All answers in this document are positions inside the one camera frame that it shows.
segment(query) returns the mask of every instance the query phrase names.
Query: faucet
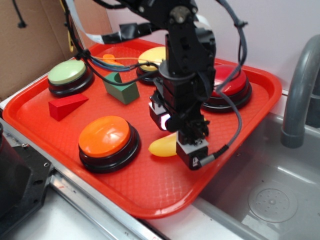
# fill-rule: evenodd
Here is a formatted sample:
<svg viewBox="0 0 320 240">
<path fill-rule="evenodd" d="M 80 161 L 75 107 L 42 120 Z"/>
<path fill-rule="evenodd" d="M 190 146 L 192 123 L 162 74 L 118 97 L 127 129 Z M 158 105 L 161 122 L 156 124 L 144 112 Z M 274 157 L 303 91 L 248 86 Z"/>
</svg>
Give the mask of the faucet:
<svg viewBox="0 0 320 240">
<path fill-rule="evenodd" d="M 303 145 L 305 124 L 320 127 L 320 35 L 305 45 L 295 67 L 281 129 L 282 145 Z"/>
</svg>

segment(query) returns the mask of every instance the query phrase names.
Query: black cable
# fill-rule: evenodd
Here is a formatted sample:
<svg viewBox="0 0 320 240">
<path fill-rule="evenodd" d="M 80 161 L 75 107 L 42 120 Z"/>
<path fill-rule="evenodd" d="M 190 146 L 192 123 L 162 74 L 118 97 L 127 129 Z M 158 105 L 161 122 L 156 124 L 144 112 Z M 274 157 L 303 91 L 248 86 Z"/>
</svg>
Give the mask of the black cable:
<svg viewBox="0 0 320 240">
<path fill-rule="evenodd" d="M 12 0 L 12 3 L 13 3 L 13 6 L 14 6 L 14 9 L 16 11 L 16 14 L 18 15 L 18 17 L 20 19 L 20 22 L 18 23 L 18 28 L 23 29 L 23 28 L 25 28 L 27 26 L 27 24 L 25 23 L 24 19 L 21 16 L 21 13 L 19 11 L 19 8 L 18 8 L 18 5 L 16 3 L 16 0 Z"/>
<path fill-rule="evenodd" d="M 106 9 L 124 9 L 126 8 L 125 5 L 122 5 L 122 4 L 116 4 L 116 5 L 111 5 L 111 4 L 108 4 L 102 0 L 93 0 L 96 4 L 99 4 L 100 6 L 106 8 Z"/>
<path fill-rule="evenodd" d="M 111 84 L 111 85 L 115 85 L 115 86 L 126 86 L 126 85 L 130 85 L 130 84 L 133 84 L 143 78 L 147 78 L 155 73 L 157 73 L 158 70 L 156 71 L 151 71 L 151 72 L 148 72 L 146 74 L 143 74 L 143 75 L 140 75 L 138 76 L 137 78 L 131 80 L 131 81 L 128 81 L 128 82 L 113 82 L 113 81 L 109 81 L 108 79 L 106 79 L 104 76 L 102 76 L 88 61 L 88 59 L 84 58 L 83 61 L 88 65 L 88 67 L 92 70 L 92 72 L 97 75 L 99 78 L 101 78 L 104 82 L 108 83 L 108 84 Z"/>
<path fill-rule="evenodd" d="M 242 51 L 242 44 L 241 44 L 241 40 L 239 40 L 238 63 L 240 63 L 240 61 L 241 61 L 241 51 Z"/>
<path fill-rule="evenodd" d="M 230 80 L 230 82 L 233 81 L 233 80 L 235 80 L 237 77 L 239 77 L 240 74 L 241 74 L 241 71 L 238 71 L 238 73 Z"/>
<path fill-rule="evenodd" d="M 198 88 L 197 81 L 194 81 L 194 83 L 193 83 L 193 94 L 195 95 L 195 98 L 198 101 L 205 102 L 208 100 L 208 98 L 210 98 L 210 96 L 212 94 L 212 88 L 210 87 L 209 79 L 208 79 L 207 75 L 202 71 L 198 71 L 197 73 L 203 83 L 204 90 L 205 90 L 205 96 L 201 96 L 197 93 L 197 88 Z"/>
<path fill-rule="evenodd" d="M 82 46 L 80 46 L 79 44 L 79 40 L 76 38 L 76 35 L 75 35 L 75 32 L 74 32 L 74 29 L 72 27 L 72 23 L 71 23 L 71 18 L 70 18 L 70 10 L 69 10 L 69 7 L 66 3 L 65 0 L 62 0 L 62 4 L 64 6 L 64 9 L 65 9 L 65 18 L 66 18 L 66 26 L 68 28 L 68 31 L 70 32 L 70 37 L 72 39 L 72 42 L 73 42 L 73 45 L 75 46 L 75 48 L 77 49 L 78 51 L 78 54 L 75 56 L 77 59 L 83 59 L 83 61 L 87 64 L 87 66 L 92 70 L 92 72 L 94 74 L 96 74 L 99 78 L 101 78 L 104 82 L 106 83 L 109 83 L 111 85 L 115 85 L 115 86 L 126 86 L 126 85 L 130 85 L 132 83 L 135 83 L 137 81 L 139 81 L 140 79 L 143 79 L 143 78 L 147 78 L 153 74 L 155 74 L 157 71 L 152 71 L 152 72 L 148 72 L 146 74 L 143 74 L 143 75 L 140 75 L 139 77 L 131 80 L 131 81 L 128 81 L 128 82 L 113 82 L 113 81 L 109 81 L 107 80 L 104 76 L 102 76 L 88 61 L 88 59 L 92 60 L 92 56 L 91 56 L 91 53 L 89 52 L 89 50 L 85 50 L 82 48 Z M 144 62 L 144 63 L 136 63 L 136 64 L 133 64 L 132 66 L 136 66 L 136 67 L 139 67 L 139 66 L 143 66 L 143 65 L 147 65 L 147 66 L 154 66 L 156 68 L 158 68 L 159 66 L 153 62 Z"/>
<path fill-rule="evenodd" d="M 105 63 L 104 61 L 102 61 L 102 60 L 100 60 L 98 58 L 90 56 L 90 59 L 91 60 L 93 59 L 94 61 L 97 61 L 98 63 L 100 63 L 100 64 L 102 64 L 102 65 L 104 65 L 106 67 L 110 67 L 109 64 Z M 156 67 L 157 69 L 159 68 L 159 66 L 156 63 L 149 62 L 149 61 L 143 62 L 143 63 L 135 63 L 135 64 L 127 65 L 127 66 L 124 66 L 124 68 L 129 68 L 130 70 L 133 70 L 133 69 L 135 69 L 137 67 L 140 67 L 140 66 L 153 66 L 153 67 Z"/>
</svg>

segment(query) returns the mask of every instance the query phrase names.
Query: cable tie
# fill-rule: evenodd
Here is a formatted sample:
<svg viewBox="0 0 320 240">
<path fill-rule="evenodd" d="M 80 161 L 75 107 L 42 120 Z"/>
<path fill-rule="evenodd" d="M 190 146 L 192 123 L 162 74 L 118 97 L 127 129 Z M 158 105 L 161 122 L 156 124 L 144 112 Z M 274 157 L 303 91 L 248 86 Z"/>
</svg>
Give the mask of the cable tie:
<svg viewBox="0 0 320 240">
<path fill-rule="evenodd" d="M 238 23 L 234 23 L 234 26 L 236 27 L 236 28 L 243 28 L 245 25 L 247 25 L 248 24 L 248 22 L 247 21 L 242 21 L 242 20 L 240 20 L 240 21 L 238 21 Z"/>
<path fill-rule="evenodd" d="M 74 57 L 75 59 L 77 60 L 80 60 L 80 59 L 88 59 L 90 58 L 91 56 L 91 53 L 88 49 L 84 49 L 82 52 L 78 52 Z"/>
</svg>

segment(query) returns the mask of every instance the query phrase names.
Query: stainless steel sink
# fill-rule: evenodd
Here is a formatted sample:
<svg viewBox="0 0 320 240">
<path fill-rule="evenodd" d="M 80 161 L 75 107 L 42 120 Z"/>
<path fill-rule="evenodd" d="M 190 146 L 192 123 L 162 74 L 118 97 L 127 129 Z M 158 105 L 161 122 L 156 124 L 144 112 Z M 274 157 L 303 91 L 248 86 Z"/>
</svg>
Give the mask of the stainless steel sink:
<svg viewBox="0 0 320 240">
<path fill-rule="evenodd" d="M 289 149 L 282 122 L 270 113 L 200 197 L 266 239 L 320 239 L 320 130 L 306 126 L 304 145 Z"/>
</svg>

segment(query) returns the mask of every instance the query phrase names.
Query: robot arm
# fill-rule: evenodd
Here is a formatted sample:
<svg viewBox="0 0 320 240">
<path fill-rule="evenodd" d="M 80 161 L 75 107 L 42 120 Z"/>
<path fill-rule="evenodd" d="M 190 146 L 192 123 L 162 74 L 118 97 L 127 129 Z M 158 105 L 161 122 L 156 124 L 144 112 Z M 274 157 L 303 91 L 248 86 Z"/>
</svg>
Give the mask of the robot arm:
<svg viewBox="0 0 320 240">
<path fill-rule="evenodd" d="M 161 77 L 154 80 L 156 91 L 150 98 L 150 115 L 161 129 L 161 117 L 169 114 L 166 129 L 177 132 L 177 154 L 187 166 L 196 170 L 198 161 L 207 157 L 209 122 L 201 114 L 201 105 L 212 94 L 216 55 L 211 30 L 197 28 L 198 7 L 194 0 L 117 0 L 150 23 L 126 24 L 120 32 L 107 35 L 105 43 L 138 38 L 155 30 L 167 30 L 166 61 Z"/>
</svg>

